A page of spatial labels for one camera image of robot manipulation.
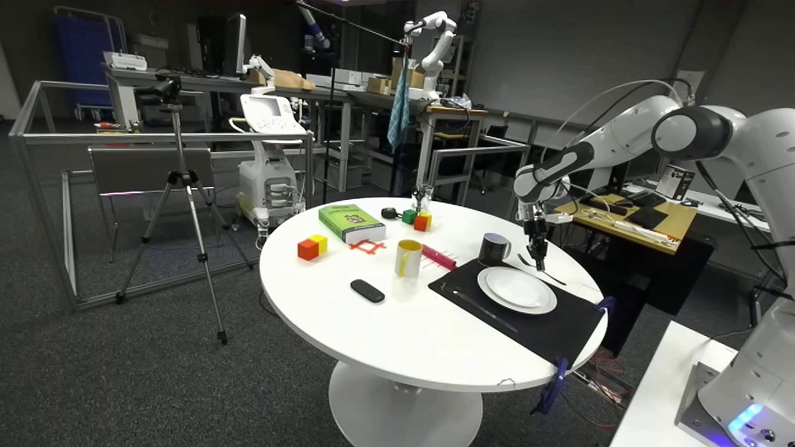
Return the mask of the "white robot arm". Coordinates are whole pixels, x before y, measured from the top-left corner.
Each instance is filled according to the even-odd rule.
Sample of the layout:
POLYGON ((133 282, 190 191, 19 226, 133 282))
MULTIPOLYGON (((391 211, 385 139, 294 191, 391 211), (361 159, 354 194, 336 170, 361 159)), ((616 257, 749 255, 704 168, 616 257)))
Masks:
POLYGON ((714 447, 792 447, 795 441, 795 108, 744 114, 723 103, 684 103, 657 94, 623 108, 549 159, 515 174, 515 195, 531 214, 564 191, 576 170, 619 165, 657 152, 699 168, 714 194, 730 198, 706 160, 730 160, 762 211, 782 271, 782 291, 761 315, 723 371, 704 383, 687 412, 701 415, 699 433, 714 447))

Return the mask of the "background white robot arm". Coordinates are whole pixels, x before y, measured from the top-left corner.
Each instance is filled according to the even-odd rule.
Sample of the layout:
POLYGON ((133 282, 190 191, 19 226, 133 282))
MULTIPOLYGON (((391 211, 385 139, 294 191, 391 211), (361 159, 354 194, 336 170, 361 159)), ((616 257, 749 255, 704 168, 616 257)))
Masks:
POLYGON ((417 68, 428 77, 428 78, 438 78, 439 72, 444 68, 444 56, 452 49, 452 42, 458 37, 458 22, 444 11, 429 11, 421 20, 407 20, 403 24, 403 42, 412 44, 421 35, 436 35, 436 42, 429 46, 429 51, 417 62, 417 68))

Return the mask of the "white robot base platform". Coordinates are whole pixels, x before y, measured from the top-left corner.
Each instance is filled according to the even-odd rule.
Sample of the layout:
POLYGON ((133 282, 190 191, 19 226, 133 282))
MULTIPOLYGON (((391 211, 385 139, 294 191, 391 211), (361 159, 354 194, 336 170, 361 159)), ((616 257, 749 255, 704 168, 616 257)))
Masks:
POLYGON ((688 325, 670 323, 610 447, 706 447, 675 422, 675 415, 690 370, 699 361, 725 370, 734 356, 734 347, 688 325))

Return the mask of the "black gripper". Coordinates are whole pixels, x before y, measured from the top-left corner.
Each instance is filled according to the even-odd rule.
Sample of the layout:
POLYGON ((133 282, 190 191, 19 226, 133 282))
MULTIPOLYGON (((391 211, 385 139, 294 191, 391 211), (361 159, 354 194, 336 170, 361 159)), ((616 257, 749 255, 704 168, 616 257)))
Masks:
POLYGON ((546 271, 546 235, 555 226, 564 226, 569 221, 569 214, 549 214, 541 204, 525 206, 525 232, 530 235, 530 255, 536 260, 540 271, 546 271))

